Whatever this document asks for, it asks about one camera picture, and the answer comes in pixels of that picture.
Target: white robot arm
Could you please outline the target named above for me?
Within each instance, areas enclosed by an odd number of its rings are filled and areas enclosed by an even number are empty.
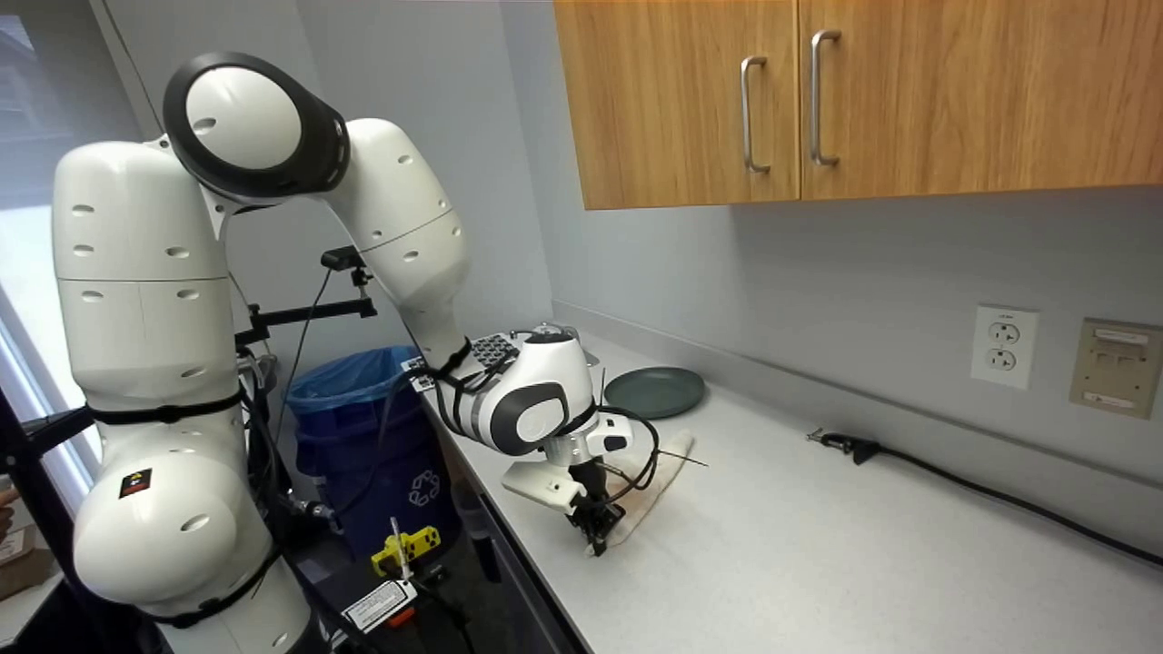
[[[308,649],[308,606],[247,495],[221,221],[315,195],[344,221],[418,341],[439,422],[521,461],[508,485],[572,515],[604,551],[623,507],[601,454],[628,446],[596,410],[574,334],[485,354],[455,324],[467,231],[389,121],[342,121],[289,72],[205,53],[173,72],[167,133],[60,162],[55,266],[69,360],[100,416],[101,477],[77,515],[77,574],[165,621],[173,649]]]

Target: wall outlet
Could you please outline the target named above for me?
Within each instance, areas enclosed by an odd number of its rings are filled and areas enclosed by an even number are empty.
[[[1068,400],[1151,416],[1163,369],[1163,328],[1087,318]]]
[[[1040,313],[978,304],[972,376],[1024,390],[1035,334]]]

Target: blue bin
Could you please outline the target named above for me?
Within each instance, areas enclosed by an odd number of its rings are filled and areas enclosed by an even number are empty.
[[[302,374],[292,392],[299,468],[319,477],[324,500],[342,511],[344,541],[371,557],[401,529],[463,529],[451,503],[438,428],[402,363],[413,348],[371,348]]]

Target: cabinet handle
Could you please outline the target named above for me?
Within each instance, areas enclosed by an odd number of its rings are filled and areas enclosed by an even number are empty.
[[[808,157],[818,167],[837,167],[841,157],[824,157],[824,44],[841,44],[841,27],[818,27],[808,52]]]
[[[740,56],[737,61],[737,124],[740,124],[740,162],[757,173],[772,173],[768,162],[757,158],[753,150],[753,67],[768,67],[768,56]]]

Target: cabinet door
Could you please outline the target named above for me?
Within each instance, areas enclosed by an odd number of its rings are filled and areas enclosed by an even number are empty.
[[[585,207],[801,195],[796,0],[557,0],[557,24]]]
[[[805,195],[980,193],[990,82],[1000,46],[990,0],[808,0]]]
[[[990,190],[1163,185],[1163,4],[1000,4]]]
[[[805,6],[808,86],[818,81],[805,124],[820,115],[837,157],[805,167],[805,195],[1163,181],[1160,0]],[[837,38],[812,52],[820,27]]]

